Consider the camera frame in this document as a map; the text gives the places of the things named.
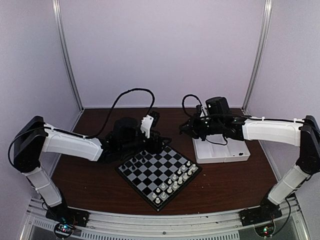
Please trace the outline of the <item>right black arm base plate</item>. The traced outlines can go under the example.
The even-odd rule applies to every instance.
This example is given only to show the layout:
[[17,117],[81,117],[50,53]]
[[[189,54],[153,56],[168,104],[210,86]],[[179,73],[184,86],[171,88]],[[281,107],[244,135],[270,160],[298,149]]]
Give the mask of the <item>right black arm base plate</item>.
[[255,225],[271,221],[282,216],[279,204],[274,204],[266,197],[258,207],[246,208],[239,212],[242,226]]

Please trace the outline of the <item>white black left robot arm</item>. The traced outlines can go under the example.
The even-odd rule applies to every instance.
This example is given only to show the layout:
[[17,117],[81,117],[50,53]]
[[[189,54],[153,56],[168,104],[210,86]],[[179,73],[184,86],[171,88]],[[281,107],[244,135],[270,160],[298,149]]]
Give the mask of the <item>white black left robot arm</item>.
[[140,151],[159,154],[172,141],[153,130],[156,118],[146,115],[141,121],[122,117],[104,137],[82,135],[56,128],[35,116],[15,136],[8,148],[11,165],[22,173],[61,222],[72,218],[61,190],[46,172],[43,155],[65,155],[108,164]]

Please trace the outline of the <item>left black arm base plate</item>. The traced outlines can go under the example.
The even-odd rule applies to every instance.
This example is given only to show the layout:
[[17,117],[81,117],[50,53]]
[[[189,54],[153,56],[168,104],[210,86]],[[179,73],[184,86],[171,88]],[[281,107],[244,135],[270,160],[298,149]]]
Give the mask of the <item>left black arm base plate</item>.
[[47,205],[45,217],[56,222],[70,226],[86,227],[90,213],[85,210],[79,210],[68,207],[65,200],[57,206]]

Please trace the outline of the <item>black white chessboard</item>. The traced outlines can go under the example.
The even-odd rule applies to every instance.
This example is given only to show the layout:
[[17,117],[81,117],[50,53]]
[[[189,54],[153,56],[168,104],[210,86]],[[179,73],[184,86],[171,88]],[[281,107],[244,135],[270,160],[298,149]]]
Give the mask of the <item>black white chessboard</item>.
[[115,170],[159,212],[194,180],[202,167],[168,145],[157,154],[141,151]]

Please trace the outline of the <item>white plastic divided tray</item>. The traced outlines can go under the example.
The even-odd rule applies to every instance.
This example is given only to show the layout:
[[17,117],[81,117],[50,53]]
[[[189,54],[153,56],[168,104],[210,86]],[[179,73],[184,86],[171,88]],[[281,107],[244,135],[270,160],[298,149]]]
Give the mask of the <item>white plastic divided tray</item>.
[[251,153],[244,141],[228,139],[220,134],[207,136],[205,141],[192,139],[198,164],[215,164],[247,161]]

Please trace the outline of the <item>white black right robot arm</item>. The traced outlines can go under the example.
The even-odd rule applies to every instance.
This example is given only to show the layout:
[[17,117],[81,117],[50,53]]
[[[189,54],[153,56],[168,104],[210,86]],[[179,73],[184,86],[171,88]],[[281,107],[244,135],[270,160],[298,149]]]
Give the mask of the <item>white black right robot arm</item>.
[[268,220],[276,206],[297,191],[320,171],[320,127],[312,115],[279,119],[233,113],[225,97],[199,103],[195,113],[184,112],[188,119],[179,132],[193,139],[221,135],[225,140],[258,141],[274,170],[281,177],[266,193],[256,210],[259,220]]

